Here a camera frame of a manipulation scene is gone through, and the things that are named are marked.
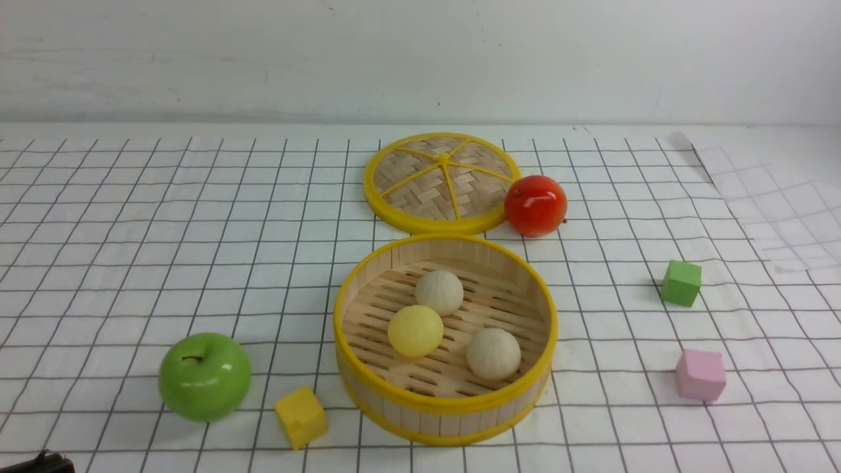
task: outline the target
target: tomato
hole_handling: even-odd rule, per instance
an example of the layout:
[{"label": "tomato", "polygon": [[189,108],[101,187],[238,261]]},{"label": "tomato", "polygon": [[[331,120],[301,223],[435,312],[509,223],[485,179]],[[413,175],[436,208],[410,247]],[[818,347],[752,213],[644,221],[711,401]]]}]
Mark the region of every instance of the tomato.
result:
[{"label": "tomato", "polygon": [[505,217],[517,233],[540,237],[566,221],[567,195],[552,178],[526,176],[508,189],[504,207]]}]

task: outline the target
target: yellow ball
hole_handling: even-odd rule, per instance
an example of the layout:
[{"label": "yellow ball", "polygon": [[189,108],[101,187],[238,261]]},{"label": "yellow ball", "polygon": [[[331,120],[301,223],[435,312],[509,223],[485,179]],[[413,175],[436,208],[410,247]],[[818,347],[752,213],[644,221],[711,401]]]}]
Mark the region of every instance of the yellow ball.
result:
[{"label": "yellow ball", "polygon": [[444,322],[427,306],[404,307],[389,322],[389,343],[406,357],[432,353],[443,338]]}]

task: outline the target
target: green cube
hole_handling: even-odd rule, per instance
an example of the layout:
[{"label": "green cube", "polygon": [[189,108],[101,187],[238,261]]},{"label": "green cube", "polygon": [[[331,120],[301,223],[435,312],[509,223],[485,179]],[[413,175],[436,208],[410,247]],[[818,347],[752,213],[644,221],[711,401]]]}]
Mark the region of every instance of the green cube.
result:
[{"label": "green cube", "polygon": [[663,277],[660,298],[666,302],[692,307],[701,291],[701,266],[678,261],[669,261],[669,268]]}]

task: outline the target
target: dark object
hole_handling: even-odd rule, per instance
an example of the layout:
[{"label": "dark object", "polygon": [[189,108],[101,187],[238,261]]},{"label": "dark object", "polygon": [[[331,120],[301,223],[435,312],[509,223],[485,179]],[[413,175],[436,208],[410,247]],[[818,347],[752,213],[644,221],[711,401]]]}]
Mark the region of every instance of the dark object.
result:
[{"label": "dark object", "polygon": [[0,473],[76,473],[76,468],[68,458],[43,450],[32,460],[0,468]]}]

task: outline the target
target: pink cube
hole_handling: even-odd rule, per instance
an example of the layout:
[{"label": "pink cube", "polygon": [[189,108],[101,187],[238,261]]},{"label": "pink cube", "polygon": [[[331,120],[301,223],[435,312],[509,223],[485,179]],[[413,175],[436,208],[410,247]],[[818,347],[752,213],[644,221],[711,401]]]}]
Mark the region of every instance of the pink cube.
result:
[{"label": "pink cube", "polygon": [[721,353],[686,349],[674,371],[678,379],[678,394],[687,399],[715,401],[727,383]]}]

